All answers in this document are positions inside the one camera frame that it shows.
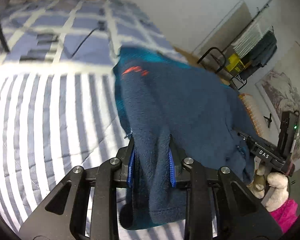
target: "striped bed sheet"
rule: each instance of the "striped bed sheet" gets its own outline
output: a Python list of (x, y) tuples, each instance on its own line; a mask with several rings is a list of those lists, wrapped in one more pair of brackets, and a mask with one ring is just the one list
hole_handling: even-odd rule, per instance
[[(74, 166), (99, 166), (128, 145), (114, 76), (18, 74), (0, 79), (0, 214), (16, 233)], [(86, 235), (90, 231), (90, 194)], [(125, 191), (117, 191), (118, 210)], [(183, 239), (184, 221), (130, 231), (122, 240)]]

